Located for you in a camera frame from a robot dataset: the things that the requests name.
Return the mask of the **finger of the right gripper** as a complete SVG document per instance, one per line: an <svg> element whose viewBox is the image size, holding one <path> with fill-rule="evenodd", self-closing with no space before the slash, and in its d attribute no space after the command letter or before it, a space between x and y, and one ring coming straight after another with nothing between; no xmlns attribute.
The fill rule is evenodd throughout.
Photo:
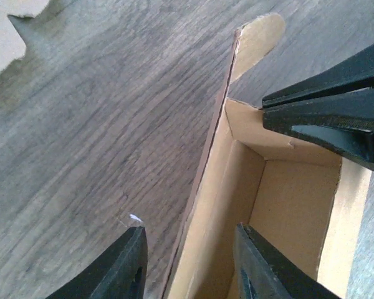
<svg viewBox="0 0 374 299"><path fill-rule="evenodd" d="M374 88L374 44L318 75L265 96L262 107L271 108L363 88Z"/></svg>
<svg viewBox="0 0 374 299"><path fill-rule="evenodd" d="M262 100L263 126L326 148L374 172L374 88L296 100Z"/></svg>

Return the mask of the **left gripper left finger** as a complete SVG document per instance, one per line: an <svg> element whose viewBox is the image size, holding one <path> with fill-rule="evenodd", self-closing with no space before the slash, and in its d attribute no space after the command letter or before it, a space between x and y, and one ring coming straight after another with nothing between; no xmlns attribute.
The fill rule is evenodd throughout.
<svg viewBox="0 0 374 299"><path fill-rule="evenodd" d="M143 298L148 263L145 228L131 227L49 298Z"/></svg>

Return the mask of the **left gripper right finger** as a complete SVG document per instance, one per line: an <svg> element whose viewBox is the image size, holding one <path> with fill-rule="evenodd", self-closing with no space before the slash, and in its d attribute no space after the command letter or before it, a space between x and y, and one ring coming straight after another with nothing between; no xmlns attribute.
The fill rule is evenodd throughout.
<svg viewBox="0 0 374 299"><path fill-rule="evenodd" d="M338 297L249 225L236 226L233 251L239 298Z"/></svg>

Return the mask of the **cardboard box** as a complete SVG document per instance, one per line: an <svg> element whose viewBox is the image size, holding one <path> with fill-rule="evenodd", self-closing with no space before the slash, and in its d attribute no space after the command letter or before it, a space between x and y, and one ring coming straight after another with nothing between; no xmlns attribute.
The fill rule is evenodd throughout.
<svg viewBox="0 0 374 299"><path fill-rule="evenodd" d="M265 129L262 110L228 97L229 86L284 31L283 18L269 13L235 32L162 298L237 298L233 243L240 223L334 294L347 294L371 171Z"/></svg>

